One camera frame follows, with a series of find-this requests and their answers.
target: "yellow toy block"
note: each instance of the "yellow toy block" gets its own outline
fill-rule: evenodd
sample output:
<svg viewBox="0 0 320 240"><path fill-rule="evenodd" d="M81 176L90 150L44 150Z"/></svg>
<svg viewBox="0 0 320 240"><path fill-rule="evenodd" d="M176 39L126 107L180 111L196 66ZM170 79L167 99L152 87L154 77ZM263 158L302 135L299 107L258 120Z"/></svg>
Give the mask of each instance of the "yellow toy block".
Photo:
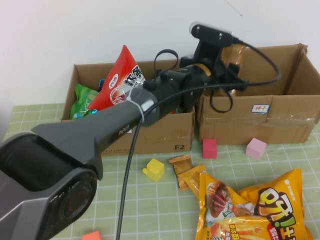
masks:
<svg viewBox="0 0 320 240"><path fill-rule="evenodd" d="M142 170L142 172L153 181L158 182L160 178L165 174L165 165L153 158L146 165L146 168Z"/></svg>

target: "red cube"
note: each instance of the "red cube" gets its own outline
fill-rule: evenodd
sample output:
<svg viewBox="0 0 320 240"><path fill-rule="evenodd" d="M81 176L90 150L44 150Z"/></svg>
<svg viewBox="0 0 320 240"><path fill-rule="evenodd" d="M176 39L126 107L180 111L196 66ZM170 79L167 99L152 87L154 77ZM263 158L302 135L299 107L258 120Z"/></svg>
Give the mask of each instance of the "red cube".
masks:
<svg viewBox="0 0 320 240"><path fill-rule="evenodd" d="M101 240L101 235L99 231L94 231L89 234L82 236L82 240Z"/></svg>
<svg viewBox="0 0 320 240"><path fill-rule="evenodd" d="M217 159L218 145L216 139L203 139L202 149L204 159Z"/></svg>

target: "black strap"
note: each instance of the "black strap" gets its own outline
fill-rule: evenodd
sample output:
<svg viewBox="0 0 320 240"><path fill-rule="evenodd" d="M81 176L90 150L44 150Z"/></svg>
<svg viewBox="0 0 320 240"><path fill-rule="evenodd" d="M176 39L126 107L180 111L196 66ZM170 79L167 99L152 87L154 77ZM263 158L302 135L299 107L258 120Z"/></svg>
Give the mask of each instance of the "black strap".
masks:
<svg viewBox="0 0 320 240"><path fill-rule="evenodd" d="M175 64L170 68L170 69L167 69L167 70L172 70L174 69L177 65L178 65L178 62L179 62L179 56L178 56L178 53L172 49L163 49L161 50L160 52L158 52L158 54L155 56L154 58L154 62L153 62L153 69L154 69L154 74L155 76L157 77L157 69L156 69L156 61L157 61L157 58L161 55L161 54L172 54L176 57L176 62Z"/></svg>

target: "orange snack bag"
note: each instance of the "orange snack bag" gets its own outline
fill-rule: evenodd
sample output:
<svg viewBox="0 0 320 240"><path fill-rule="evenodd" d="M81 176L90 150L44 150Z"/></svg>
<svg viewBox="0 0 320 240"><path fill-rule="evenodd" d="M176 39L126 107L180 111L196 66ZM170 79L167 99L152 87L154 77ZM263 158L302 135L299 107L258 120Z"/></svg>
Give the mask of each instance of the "orange snack bag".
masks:
<svg viewBox="0 0 320 240"><path fill-rule="evenodd" d="M200 174L207 171L204 164L200 164L178 175L183 179L197 199L199 199Z"/></svg>
<svg viewBox="0 0 320 240"><path fill-rule="evenodd" d="M171 160L169 160L169 163L173 165L173 169L175 172L175 175L178 179L178 185L181 192L188 190L188 184L185 180L183 180L181 177L179 177L179 174L184 173L185 171L188 171L192 169L194 166L191 162L191 156L190 155L183 155L175 157Z"/></svg>
<svg viewBox="0 0 320 240"><path fill-rule="evenodd" d="M300 169L239 194L201 173L199 193L196 240L313 240L304 224Z"/></svg>

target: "table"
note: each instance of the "table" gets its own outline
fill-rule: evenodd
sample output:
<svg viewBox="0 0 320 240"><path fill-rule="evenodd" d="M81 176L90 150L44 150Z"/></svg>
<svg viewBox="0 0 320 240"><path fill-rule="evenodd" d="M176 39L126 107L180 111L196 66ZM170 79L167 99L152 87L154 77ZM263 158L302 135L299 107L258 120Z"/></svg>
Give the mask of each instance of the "table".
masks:
<svg viewBox="0 0 320 240"><path fill-rule="evenodd" d="M15 106L5 138L29 131L38 124L60 121L64 104ZM235 191L267 183L292 170L303 172L305 224L320 239L320 124L303 144L269 144L259 162L245 155L244 145L219 145L216 160L202 159L197 137L192 150L184 153L134 155L128 180L122 224L123 240L194 240L199 204L193 193L180 192L168 160L190 154L194 166L205 164L212 176ZM155 183L142 169L152 159L165 164L165 174ZM103 157L104 176L87 212L54 240L76 240L96 230L103 240L114 240L127 156Z"/></svg>

